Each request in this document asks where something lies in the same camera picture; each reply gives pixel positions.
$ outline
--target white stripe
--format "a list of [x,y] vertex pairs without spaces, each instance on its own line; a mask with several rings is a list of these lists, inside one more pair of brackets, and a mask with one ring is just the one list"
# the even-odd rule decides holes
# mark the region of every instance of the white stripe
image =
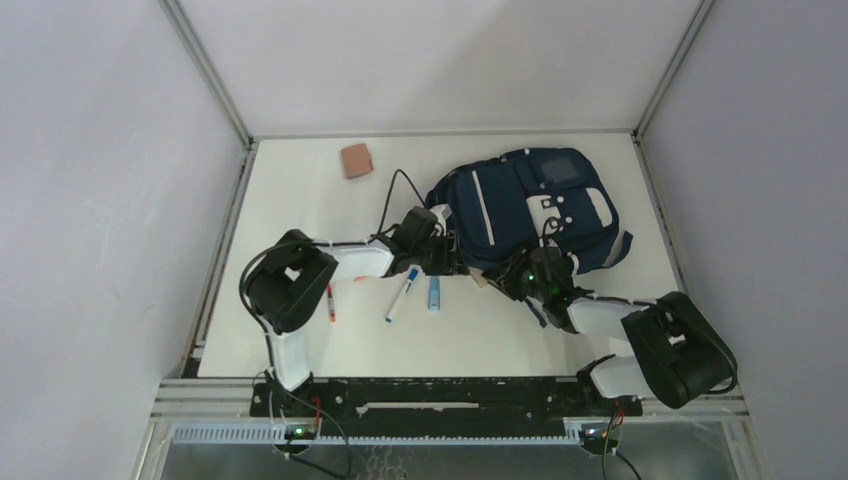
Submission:
[[483,190],[480,189],[480,179],[477,178],[476,171],[472,171],[471,176],[474,177],[474,185],[477,187],[477,198],[480,199],[480,208],[483,210],[483,221],[486,222],[486,233],[489,234],[489,245],[494,245],[495,236],[492,234],[492,222],[489,220],[489,211],[486,210],[486,202],[483,201]]
[[571,253],[568,254],[568,258],[570,258],[571,263],[574,264],[574,270],[571,272],[571,274],[577,275],[577,270],[580,269],[580,259],[577,258],[577,255],[574,255],[574,254],[571,254]]
[[604,194],[597,188],[587,188],[586,194],[592,200],[592,205],[595,207],[595,212],[598,214],[598,220],[601,221],[602,227],[612,225],[612,211],[609,209],[607,199]]
[[615,260],[621,255],[621,247],[624,246],[624,230],[618,230],[618,236],[615,237],[615,242],[612,244],[612,248],[610,249],[610,254],[607,256],[607,259],[604,260],[604,267],[611,267]]

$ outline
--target white wall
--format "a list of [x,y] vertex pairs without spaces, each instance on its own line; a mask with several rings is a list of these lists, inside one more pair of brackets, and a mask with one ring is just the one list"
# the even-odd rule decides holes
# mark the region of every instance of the white wall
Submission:
[[0,3],[0,478],[128,478],[241,148],[161,8]]
[[779,479],[848,468],[846,18],[844,0],[718,2],[646,143]]
[[632,128],[698,0],[183,0],[256,135]]

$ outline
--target red wire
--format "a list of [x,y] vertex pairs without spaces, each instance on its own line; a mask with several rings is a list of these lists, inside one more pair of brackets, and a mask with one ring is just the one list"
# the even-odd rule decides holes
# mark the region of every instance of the red wire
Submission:
[[618,407],[618,412],[616,413],[618,420],[613,422],[613,426],[612,426],[613,429],[624,425],[624,410],[622,410],[621,404],[618,402],[618,400],[615,401],[615,406]]
[[[321,408],[321,397],[315,397],[312,399],[312,402],[316,407]],[[315,411],[315,428],[318,428],[318,420],[321,419],[321,412]]]

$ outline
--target blue pen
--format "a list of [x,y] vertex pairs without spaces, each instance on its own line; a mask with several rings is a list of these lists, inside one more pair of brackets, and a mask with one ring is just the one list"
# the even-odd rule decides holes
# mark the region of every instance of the blue pen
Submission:
[[412,287],[412,282],[415,280],[415,277],[417,277],[417,276],[418,276],[418,269],[415,268],[415,267],[412,267],[412,270],[409,271],[409,276],[406,277],[406,282],[404,282],[403,288],[401,288],[400,292],[398,292],[398,296],[395,297],[395,301],[394,301],[394,303],[392,303],[392,307],[389,309],[389,313],[386,314],[386,321],[387,322],[391,323],[392,320],[395,318],[395,315],[397,315],[397,309],[400,307],[401,298],[403,298],[404,295],[406,295],[406,292],[409,291],[409,288]]

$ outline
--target navy blue backpack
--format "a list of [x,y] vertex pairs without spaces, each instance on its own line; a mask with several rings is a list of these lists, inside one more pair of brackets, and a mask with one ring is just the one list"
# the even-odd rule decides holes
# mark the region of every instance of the navy blue backpack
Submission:
[[455,168],[427,194],[447,204],[463,259],[483,271],[541,238],[556,245],[574,274],[608,268],[630,251],[598,173],[573,148],[525,148]]

